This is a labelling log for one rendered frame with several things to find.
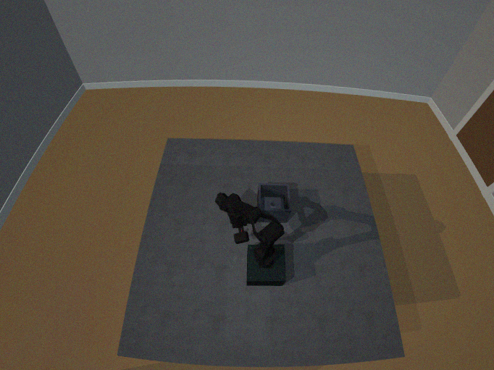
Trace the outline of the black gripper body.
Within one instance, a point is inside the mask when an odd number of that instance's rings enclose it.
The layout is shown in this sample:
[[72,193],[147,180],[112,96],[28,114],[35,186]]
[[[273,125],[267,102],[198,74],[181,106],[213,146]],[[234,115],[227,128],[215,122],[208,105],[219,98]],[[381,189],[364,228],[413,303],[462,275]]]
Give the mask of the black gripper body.
[[[238,228],[239,233],[234,234],[234,241],[236,244],[245,243],[249,241],[248,232],[244,232],[244,217],[242,216],[238,221],[232,221],[230,223],[233,228]],[[242,232],[241,232],[242,230]]]

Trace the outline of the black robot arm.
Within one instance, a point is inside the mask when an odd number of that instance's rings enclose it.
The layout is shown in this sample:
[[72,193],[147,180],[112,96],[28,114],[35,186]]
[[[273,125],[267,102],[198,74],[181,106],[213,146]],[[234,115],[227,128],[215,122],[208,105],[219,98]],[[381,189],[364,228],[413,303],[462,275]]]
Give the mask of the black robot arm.
[[[253,207],[242,202],[240,197],[234,193],[229,196],[224,193],[218,193],[215,203],[221,211],[227,212],[232,221],[238,221],[243,216],[244,226],[252,224],[254,235],[260,240],[260,243],[253,249],[257,264],[259,268],[274,268],[274,260],[279,256],[279,253],[277,253],[273,245],[276,240],[285,234],[283,226],[276,220],[276,217],[271,214],[265,214],[259,207]],[[272,222],[258,233],[254,224],[261,216],[272,220]]]

